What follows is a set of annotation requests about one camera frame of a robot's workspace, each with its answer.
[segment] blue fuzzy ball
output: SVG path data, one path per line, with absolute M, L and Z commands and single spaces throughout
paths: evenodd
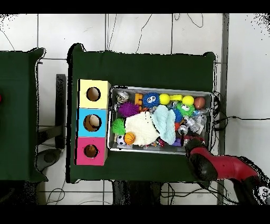
M 183 116 L 182 116 L 181 112 L 177 108 L 172 109 L 172 111 L 175 113 L 175 122 L 178 123 L 178 122 L 182 121 Z
M 150 92 L 143 96 L 143 105 L 147 108 L 157 107 L 159 105 L 159 94 Z

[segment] metal tray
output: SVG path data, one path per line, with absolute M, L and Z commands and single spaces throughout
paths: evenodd
M 214 96 L 211 92 L 197 92 L 197 91 L 186 91 L 186 90 L 172 90 L 172 89 L 153 89 L 153 88 L 141 88 L 141 87 L 120 87 L 113 86 L 110 89 L 110 100 L 111 105 L 114 105 L 117 102 L 116 93 L 117 91 L 122 90 L 129 94 L 129 100 L 134 102 L 135 94 L 147 94 L 149 92 L 156 92 L 158 94 L 169 94 L 169 95 L 177 95 L 182 94 L 191 95 L 193 97 L 204 97 L 205 98 L 205 107 L 210 108 L 210 113 L 207 115 L 207 122 L 204 126 L 204 130 L 200 134 L 202 138 L 205 139 L 205 144 L 211 145 L 211 131 L 212 131 L 212 122 L 213 122 L 213 108 L 214 108 Z M 112 132 L 111 125 L 112 122 L 121 115 L 118 112 L 115 112 L 112 107 L 109 111 L 108 117 L 108 134 L 107 134 L 107 147 L 112 151 L 119 152 L 144 152 L 144 153 L 163 153 L 163 154 L 185 154 L 185 148 L 179 146 L 166 145 L 164 147 L 154 147 L 149 146 L 148 148 L 140 147 L 138 145 L 132 145 L 130 148 L 118 148 L 117 143 L 114 142 L 114 133 Z

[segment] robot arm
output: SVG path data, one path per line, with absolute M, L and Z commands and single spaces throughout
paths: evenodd
M 239 204 L 270 204 L 270 188 L 243 157 L 214 156 L 196 138 L 186 145 L 186 155 L 190 168 L 198 179 L 231 180 Z

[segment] white cloth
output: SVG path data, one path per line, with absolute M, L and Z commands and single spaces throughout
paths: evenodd
M 148 111 L 127 117 L 125 129 L 135 134 L 134 145 L 149 145 L 159 137 Z
M 175 113 L 173 110 L 168 110 L 164 105 L 159 105 L 152 114 L 151 119 L 155 128 L 160 133 L 160 138 L 172 145 L 175 142 Z

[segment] pink cube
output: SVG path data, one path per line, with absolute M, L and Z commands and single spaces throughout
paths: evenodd
M 85 147 L 91 145 L 94 146 L 98 153 L 96 157 L 87 157 L 85 154 Z M 106 147 L 105 137 L 78 137 L 76 165 L 93 165 L 93 166 L 103 166 L 107 158 L 108 149 Z

